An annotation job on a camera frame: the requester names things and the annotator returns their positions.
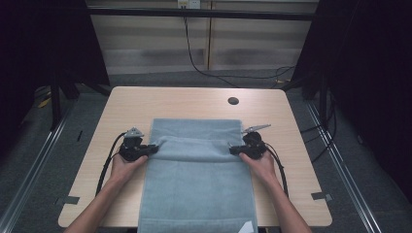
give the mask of floor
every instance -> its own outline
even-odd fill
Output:
[[[270,76],[271,70],[235,71],[236,75],[243,76]],[[219,71],[219,75],[230,74],[230,71]],[[279,87],[288,81],[290,75],[281,77]],[[112,86],[116,85],[158,85],[158,86],[206,86],[206,87],[234,87],[269,88],[274,85],[275,79],[222,79],[205,77],[196,72],[151,73],[141,75],[111,76]],[[38,177],[33,181],[33,188],[28,192],[27,199],[17,221],[12,222],[13,232],[61,232],[57,220],[62,206],[56,203],[58,198],[68,194],[71,184],[76,177],[77,170],[85,155],[94,129],[101,116],[108,97],[79,85],[81,95],[78,100],[63,99],[62,109],[69,106],[73,109],[68,113],[66,123],[57,142],[51,149],[50,156],[44,161]],[[43,92],[36,93],[35,104],[28,113],[18,132],[18,138],[11,146],[8,155],[2,158],[0,165],[0,213],[2,216],[8,210],[16,197],[20,185],[27,179],[32,164],[35,162],[43,143],[50,135],[52,118],[51,105],[39,109],[37,105],[43,98]],[[317,129],[305,131],[315,126],[308,109],[308,101],[301,97],[300,89],[287,92],[292,111],[302,139],[311,159],[325,150],[325,143],[319,136]],[[312,102],[315,106],[318,99]],[[357,209],[354,197],[345,186],[344,180],[333,162],[330,150],[326,150],[313,163],[321,188],[329,194],[331,200],[327,202],[332,214],[333,223],[328,227],[313,228],[314,232],[412,232],[412,208],[402,196],[391,178],[380,168],[374,159],[373,152],[367,146],[360,144],[356,129],[352,127],[345,116],[335,109],[334,117],[329,121],[329,132],[336,130],[334,143],[343,159],[340,165],[347,167],[361,193],[371,215],[376,220],[372,228],[362,221],[361,210]],[[99,232],[126,232],[127,229],[99,229]]]

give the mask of table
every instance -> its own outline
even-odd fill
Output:
[[[237,98],[239,103],[229,104],[230,97]],[[291,201],[310,226],[331,224],[326,201],[312,198],[311,193],[321,192],[321,188],[284,91],[120,86],[112,91],[69,193],[80,200],[77,205],[64,205],[58,220],[60,226],[68,226],[93,199],[103,164],[116,137],[136,126],[145,133],[143,144],[147,144],[152,121],[158,117],[240,119],[244,128],[270,123],[269,128],[259,133],[275,148],[285,166]],[[144,166],[123,188],[102,226],[136,227],[145,171]],[[258,226],[279,225],[265,188],[254,175],[252,179]]]

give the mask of wall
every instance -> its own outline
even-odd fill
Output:
[[[99,1],[89,6],[177,8],[177,1]],[[201,9],[314,13],[317,1],[201,1]],[[179,17],[92,16],[108,73],[193,70]],[[308,21],[188,18],[193,62],[200,70],[270,69],[294,65]]]

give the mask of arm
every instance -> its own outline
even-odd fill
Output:
[[[121,188],[130,180],[134,171],[147,159],[147,156],[142,156],[134,162],[125,162],[119,154],[116,154],[113,157],[112,173],[109,180],[106,181],[99,194],[64,232],[94,232],[118,196]]]
[[[255,172],[269,192],[282,231],[285,233],[311,232],[306,221],[296,210],[279,184],[279,181],[276,178],[274,161],[271,154],[266,151],[263,154],[263,157],[259,160],[253,160],[245,153],[240,153],[239,156]]]

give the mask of light blue cloth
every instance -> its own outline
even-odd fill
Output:
[[[258,232],[248,166],[229,153],[242,144],[240,120],[155,119],[159,145],[146,171],[138,232]]]

